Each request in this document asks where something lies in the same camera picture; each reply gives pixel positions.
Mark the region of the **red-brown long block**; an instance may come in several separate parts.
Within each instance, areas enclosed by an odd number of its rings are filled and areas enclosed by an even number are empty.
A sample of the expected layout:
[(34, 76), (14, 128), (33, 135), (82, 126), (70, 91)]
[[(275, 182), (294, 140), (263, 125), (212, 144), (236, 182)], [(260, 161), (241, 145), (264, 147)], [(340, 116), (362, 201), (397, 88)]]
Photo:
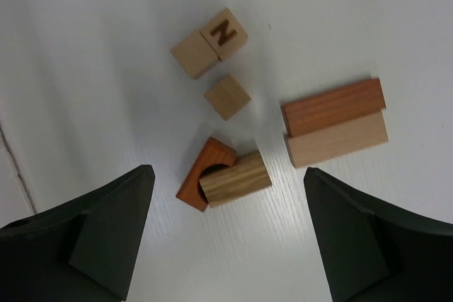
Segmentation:
[(366, 79), (281, 106), (291, 137), (298, 137), (383, 110), (378, 78)]

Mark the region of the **small plain wood cube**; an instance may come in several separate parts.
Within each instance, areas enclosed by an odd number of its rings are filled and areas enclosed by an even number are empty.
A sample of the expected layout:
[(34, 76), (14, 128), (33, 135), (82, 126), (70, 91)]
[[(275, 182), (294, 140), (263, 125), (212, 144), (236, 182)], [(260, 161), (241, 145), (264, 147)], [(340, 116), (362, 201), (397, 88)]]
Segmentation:
[(250, 95), (231, 74), (220, 79), (204, 97), (224, 121), (231, 119), (251, 101)]

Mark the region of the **red-brown arch block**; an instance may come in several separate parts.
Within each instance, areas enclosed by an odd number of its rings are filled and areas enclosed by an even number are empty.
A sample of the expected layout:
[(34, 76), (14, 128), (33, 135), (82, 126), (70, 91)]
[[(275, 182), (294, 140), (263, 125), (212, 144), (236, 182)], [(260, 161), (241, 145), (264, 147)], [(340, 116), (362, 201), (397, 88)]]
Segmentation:
[(202, 174), (212, 166), (232, 167), (235, 161), (236, 151), (232, 147), (214, 137), (209, 137), (176, 193), (176, 198), (198, 211), (204, 212), (208, 201), (199, 182)]

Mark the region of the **dark-topped wood block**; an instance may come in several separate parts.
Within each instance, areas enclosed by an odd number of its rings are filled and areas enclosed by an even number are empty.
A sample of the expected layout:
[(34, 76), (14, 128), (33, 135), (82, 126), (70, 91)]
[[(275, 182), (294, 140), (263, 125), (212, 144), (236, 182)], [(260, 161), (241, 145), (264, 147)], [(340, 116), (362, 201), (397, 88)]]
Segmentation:
[(199, 183), (211, 208), (272, 185), (259, 150), (238, 157), (232, 167), (222, 168), (202, 176)]

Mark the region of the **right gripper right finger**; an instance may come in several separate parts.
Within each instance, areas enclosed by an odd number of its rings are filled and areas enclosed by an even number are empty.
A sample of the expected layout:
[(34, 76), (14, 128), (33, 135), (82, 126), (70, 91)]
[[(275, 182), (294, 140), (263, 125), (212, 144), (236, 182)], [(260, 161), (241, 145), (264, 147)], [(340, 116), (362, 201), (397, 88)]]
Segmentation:
[(451, 301), (452, 225), (308, 168), (304, 188), (333, 301)]

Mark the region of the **light wood long block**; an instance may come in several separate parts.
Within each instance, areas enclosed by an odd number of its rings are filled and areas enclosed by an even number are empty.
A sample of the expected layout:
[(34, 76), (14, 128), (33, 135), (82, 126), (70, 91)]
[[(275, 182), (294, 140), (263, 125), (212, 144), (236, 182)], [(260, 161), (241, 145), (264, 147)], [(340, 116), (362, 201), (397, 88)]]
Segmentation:
[(286, 138), (295, 168), (307, 167), (389, 141), (381, 111), (299, 137)]

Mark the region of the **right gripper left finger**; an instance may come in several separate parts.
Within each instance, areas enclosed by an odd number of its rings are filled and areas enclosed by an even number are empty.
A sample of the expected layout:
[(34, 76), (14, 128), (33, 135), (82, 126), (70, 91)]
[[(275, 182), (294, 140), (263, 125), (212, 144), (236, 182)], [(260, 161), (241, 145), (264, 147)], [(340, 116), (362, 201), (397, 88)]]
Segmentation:
[(126, 301), (154, 190), (151, 165), (1, 228), (2, 301)]

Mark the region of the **wood cube letter N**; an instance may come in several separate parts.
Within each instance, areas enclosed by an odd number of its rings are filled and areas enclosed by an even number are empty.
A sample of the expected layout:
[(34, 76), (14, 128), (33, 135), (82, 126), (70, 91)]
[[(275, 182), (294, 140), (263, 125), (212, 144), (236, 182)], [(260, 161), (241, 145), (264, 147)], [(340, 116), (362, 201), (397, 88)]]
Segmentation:
[(229, 8), (220, 11), (200, 32), (222, 61), (238, 52), (248, 39), (247, 32)]

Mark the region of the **light wood cube block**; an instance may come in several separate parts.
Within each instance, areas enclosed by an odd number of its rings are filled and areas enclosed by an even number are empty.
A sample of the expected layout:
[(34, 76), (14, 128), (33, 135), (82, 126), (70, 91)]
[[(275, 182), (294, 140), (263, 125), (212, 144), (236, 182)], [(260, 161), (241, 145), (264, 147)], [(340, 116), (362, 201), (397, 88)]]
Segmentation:
[(171, 54), (192, 79), (200, 78), (219, 57), (200, 31), (194, 31), (171, 49)]

